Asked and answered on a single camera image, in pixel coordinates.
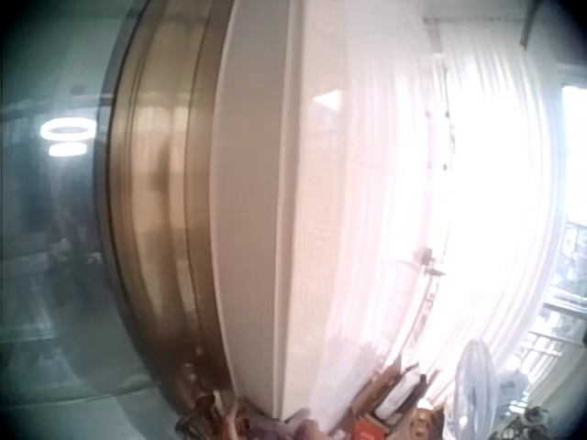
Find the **ceiling light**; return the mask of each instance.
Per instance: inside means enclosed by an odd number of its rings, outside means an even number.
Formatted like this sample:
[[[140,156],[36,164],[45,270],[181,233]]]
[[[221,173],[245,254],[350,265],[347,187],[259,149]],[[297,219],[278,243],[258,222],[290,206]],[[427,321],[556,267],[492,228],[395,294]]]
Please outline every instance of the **ceiling light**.
[[[55,130],[77,129],[73,133],[62,133]],[[40,135],[47,140],[63,142],[95,138],[95,121],[87,117],[57,117],[40,127]]]
[[[83,142],[61,142],[49,147],[49,155],[54,158],[80,156],[88,150]]]

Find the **white curtain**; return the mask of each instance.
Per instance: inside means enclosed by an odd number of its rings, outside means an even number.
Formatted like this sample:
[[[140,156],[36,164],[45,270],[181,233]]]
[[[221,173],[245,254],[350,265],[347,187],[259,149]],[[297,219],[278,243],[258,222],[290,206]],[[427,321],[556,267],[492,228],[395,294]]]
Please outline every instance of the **white curtain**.
[[[522,24],[440,23],[455,154],[447,276],[413,360],[440,374],[442,403],[467,342],[497,369],[537,315],[563,225],[561,96],[545,41],[525,51]]]
[[[304,36],[284,396],[327,430],[409,321],[444,112],[415,2],[307,2]]]

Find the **clutter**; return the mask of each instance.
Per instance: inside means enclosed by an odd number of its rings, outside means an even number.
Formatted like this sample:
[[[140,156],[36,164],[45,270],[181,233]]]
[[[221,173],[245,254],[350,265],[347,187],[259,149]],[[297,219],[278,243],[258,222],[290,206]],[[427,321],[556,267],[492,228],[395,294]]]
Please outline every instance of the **clutter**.
[[[489,440],[549,440],[548,411],[535,406],[527,408],[517,416],[501,432],[494,432]]]
[[[351,412],[359,417],[370,413],[377,406],[385,395],[393,388],[396,381],[402,377],[402,360],[398,357],[392,365],[369,382],[350,404]]]
[[[359,418],[355,423],[352,433],[352,440],[383,440],[383,430],[364,417]]]
[[[418,383],[420,383],[420,368],[416,367],[405,372],[399,383],[392,388],[383,402],[375,408],[374,415],[380,420],[388,420],[410,396]]]

